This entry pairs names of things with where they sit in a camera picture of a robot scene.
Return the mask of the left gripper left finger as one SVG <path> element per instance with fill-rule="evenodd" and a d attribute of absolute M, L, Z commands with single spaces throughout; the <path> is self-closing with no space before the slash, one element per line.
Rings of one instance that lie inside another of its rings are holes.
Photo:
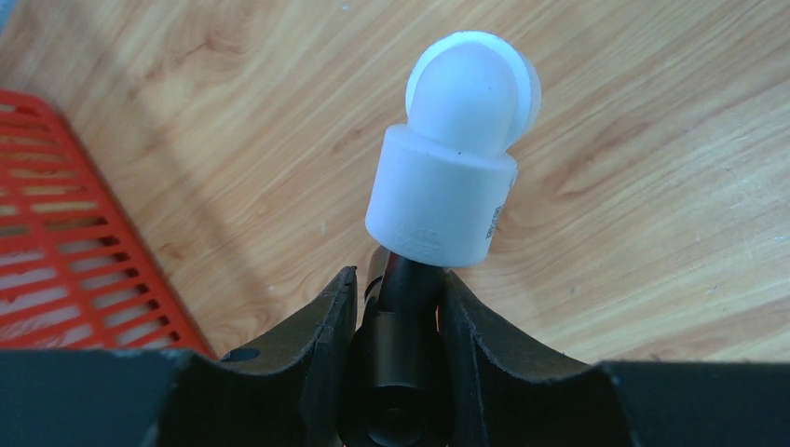
<path fill-rule="evenodd" d="M 357 270 L 277 326 L 208 359 L 189 349 L 1 354 L 5 446 L 337 446 Z"/>

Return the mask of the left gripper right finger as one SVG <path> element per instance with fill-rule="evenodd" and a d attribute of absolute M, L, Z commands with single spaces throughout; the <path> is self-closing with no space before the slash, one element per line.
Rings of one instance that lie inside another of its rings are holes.
<path fill-rule="evenodd" d="M 455 446 L 785 446 L 785 363 L 603 360 L 529 336 L 455 274 L 440 331 Z"/>

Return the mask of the white PVC elbow fitting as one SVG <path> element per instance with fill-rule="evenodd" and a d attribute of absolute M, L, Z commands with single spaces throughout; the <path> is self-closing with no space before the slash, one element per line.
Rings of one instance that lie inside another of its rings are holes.
<path fill-rule="evenodd" d="M 406 119 L 387 128 L 365 216 L 370 236 L 439 267 L 482 262 L 518 176 L 510 154 L 536 123 L 533 64 L 483 31 L 429 46 L 406 84 Z"/>

